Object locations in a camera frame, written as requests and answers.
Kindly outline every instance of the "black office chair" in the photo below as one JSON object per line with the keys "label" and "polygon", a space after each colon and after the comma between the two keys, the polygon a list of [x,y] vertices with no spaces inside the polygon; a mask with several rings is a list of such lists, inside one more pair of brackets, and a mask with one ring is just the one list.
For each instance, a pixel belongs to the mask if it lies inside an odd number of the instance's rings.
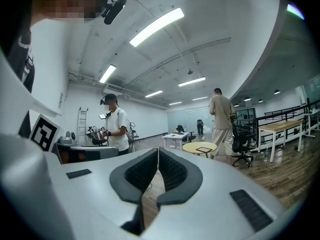
{"label": "black office chair", "polygon": [[233,131],[233,145],[232,150],[235,153],[240,153],[240,155],[233,155],[233,158],[237,158],[237,160],[232,164],[232,166],[235,166],[235,163],[239,160],[244,160],[247,164],[247,167],[250,168],[252,162],[254,161],[254,157],[252,155],[247,155],[250,147],[250,141],[254,134],[250,135],[242,135],[238,134],[237,128],[234,123],[232,123],[232,131]]}
{"label": "black office chair", "polygon": [[132,130],[132,134],[133,134],[133,139],[136,141],[138,140],[140,142],[139,136],[137,134],[137,132],[135,130]]}
{"label": "black office chair", "polygon": [[[178,125],[178,127],[176,128],[176,130],[177,130],[179,133],[180,133],[180,132],[183,132],[183,133],[185,132],[184,128],[183,128],[182,125],[180,125],[180,124]],[[194,131],[191,131],[191,132],[190,132],[191,135],[189,136],[189,143],[191,143],[192,140],[194,140],[194,139],[196,138],[196,136],[193,136],[192,133],[194,133]],[[184,138],[182,139],[182,141],[183,141],[183,142],[187,142],[187,137],[184,137]]]}

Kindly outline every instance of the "white t-shirt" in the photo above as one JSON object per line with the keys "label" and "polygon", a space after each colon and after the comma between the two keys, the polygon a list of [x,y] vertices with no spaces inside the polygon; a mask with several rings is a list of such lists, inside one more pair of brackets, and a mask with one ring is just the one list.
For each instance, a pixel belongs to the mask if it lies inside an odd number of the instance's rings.
{"label": "white t-shirt", "polygon": [[[105,128],[107,132],[115,132],[122,126],[127,127],[127,121],[127,113],[118,107],[105,121]],[[108,142],[110,147],[117,147],[119,151],[124,151],[129,148],[128,137],[126,134],[121,136],[109,136]]]}

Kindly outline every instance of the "round table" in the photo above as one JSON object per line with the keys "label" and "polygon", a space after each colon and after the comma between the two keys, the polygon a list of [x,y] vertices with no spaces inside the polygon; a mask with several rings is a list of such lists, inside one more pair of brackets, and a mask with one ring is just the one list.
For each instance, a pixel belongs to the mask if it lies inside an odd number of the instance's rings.
{"label": "round table", "polygon": [[[208,153],[214,151],[217,148],[217,145],[212,142],[199,141],[199,142],[191,142],[191,143],[184,144],[182,148],[184,151],[192,154],[197,154],[198,156],[204,153],[206,158],[208,158]],[[207,148],[212,150],[209,152],[203,152],[203,151],[196,150],[198,148]]]}

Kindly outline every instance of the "wooden floor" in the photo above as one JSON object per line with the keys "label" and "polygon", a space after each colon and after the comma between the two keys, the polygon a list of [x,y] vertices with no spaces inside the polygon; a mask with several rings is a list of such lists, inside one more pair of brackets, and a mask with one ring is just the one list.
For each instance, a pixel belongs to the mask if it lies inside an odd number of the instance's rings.
{"label": "wooden floor", "polygon": [[[289,208],[297,201],[304,199],[308,189],[320,165],[320,132],[313,131],[315,138],[304,136],[302,138],[301,151],[297,152],[298,140],[291,141],[285,145],[277,146],[273,163],[264,161],[264,155],[253,153],[254,162],[251,168],[247,168],[244,161],[239,161],[236,168],[245,175],[255,180],[258,184],[268,189],[278,197],[284,207]],[[211,140],[211,134],[205,134],[205,139],[197,137],[194,141]],[[142,140],[135,145],[136,150],[145,148],[163,147],[164,141],[161,136]],[[219,150],[215,160],[225,162],[226,156],[223,148]],[[150,225],[157,216],[157,197],[165,192],[165,186],[159,171],[155,174],[152,188],[142,196],[144,224]]]}

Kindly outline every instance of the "ceiling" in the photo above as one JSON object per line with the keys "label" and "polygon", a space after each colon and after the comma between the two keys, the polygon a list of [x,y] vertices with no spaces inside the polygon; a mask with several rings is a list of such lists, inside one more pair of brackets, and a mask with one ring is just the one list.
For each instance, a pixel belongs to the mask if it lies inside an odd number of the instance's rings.
{"label": "ceiling", "polygon": [[[117,69],[107,83],[136,99],[143,100],[162,90],[148,101],[168,107],[170,103],[189,103],[211,96],[214,88],[228,84],[231,74],[226,67],[233,41],[230,29],[234,28],[228,18],[230,2],[128,0],[111,25],[105,25],[101,17],[87,24],[75,24],[68,56],[69,79],[101,88],[96,82],[112,64]],[[182,9],[183,18],[137,47],[129,43],[150,23],[176,8]],[[178,87],[203,76],[205,81]]]}
{"label": "ceiling", "polygon": [[304,20],[287,12],[284,25],[271,53],[253,78],[241,88],[232,103],[245,106],[249,96],[253,105],[267,102],[276,89],[296,88],[320,72],[315,43]]}

